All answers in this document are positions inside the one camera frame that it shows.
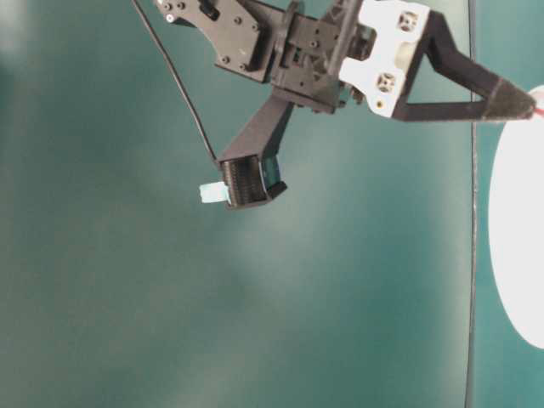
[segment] wire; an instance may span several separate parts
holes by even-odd
[[[185,100],[185,103],[189,107],[190,114],[193,116],[193,119],[195,120],[196,127],[198,128],[198,132],[201,134],[202,141],[204,142],[204,145],[206,146],[207,154],[212,159],[212,162],[216,166],[218,166],[218,159],[215,156],[215,153],[213,151],[213,148],[212,148],[212,145],[210,144],[209,139],[207,138],[206,131],[204,130],[204,127],[202,126],[201,118],[198,116],[198,112],[196,111],[195,106],[193,105],[193,102],[191,101],[191,99],[189,97],[189,94],[187,93],[187,89],[185,89],[185,85],[184,85],[183,81],[181,80],[181,77],[179,76],[178,71],[176,70],[176,67],[173,64],[172,59],[170,58],[170,55],[168,55],[167,50],[162,45],[161,40],[157,36],[157,34],[156,34],[155,30],[153,29],[153,27],[151,26],[151,23],[150,23],[149,19],[147,18],[147,16],[145,15],[145,12],[142,9],[142,7],[139,5],[138,0],[132,0],[132,2],[133,2],[134,8],[138,12],[138,15],[139,15],[140,19],[142,20],[142,23],[144,23],[144,26],[147,29],[147,31],[149,32],[149,34],[150,34],[151,38],[153,39],[155,45],[157,46],[157,48],[159,48],[159,51],[161,52],[162,57],[166,61],[167,67],[170,70],[170,73],[172,74],[173,79],[176,82],[176,85],[178,86],[179,92],[181,93],[181,95],[183,96],[183,98]]]

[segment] white disc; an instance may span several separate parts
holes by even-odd
[[[544,86],[531,92],[544,108]],[[544,349],[544,117],[509,122],[490,187],[490,249],[508,318]]]

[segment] white mounting plate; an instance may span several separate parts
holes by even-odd
[[[346,58],[339,78],[359,89],[374,113],[391,117],[402,93],[406,75],[416,52],[417,44],[427,26],[430,8],[418,3],[400,0],[365,0],[359,13],[359,22],[376,31],[377,37],[371,55],[364,61]],[[409,31],[401,28],[403,16],[416,16]],[[389,92],[378,87],[383,74],[394,77]]]

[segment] robotic arm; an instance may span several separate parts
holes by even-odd
[[[272,93],[217,159],[223,182],[203,201],[228,208],[266,204],[285,189],[277,155],[293,107],[333,114],[348,90],[372,112],[405,122],[529,119],[536,102],[460,53],[445,17],[400,0],[334,0],[320,19],[293,1],[283,10],[257,0],[154,0],[166,22],[193,26],[212,43],[219,68],[269,83]],[[473,91],[467,103],[408,104],[423,55]]]

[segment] teal background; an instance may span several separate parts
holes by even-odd
[[[521,88],[544,83],[541,18],[544,3],[475,2],[475,58]],[[490,263],[487,209],[491,170],[502,131],[476,127],[479,155],[473,397],[475,408],[544,406],[544,351],[526,343],[502,307]]]
[[[466,2],[426,3],[467,52]],[[145,8],[220,150],[269,88]],[[290,189],[203,206],[218,175],[129,1],[0,0],[0,406],[462,407],[471,147],[467,124],[296,110]]]

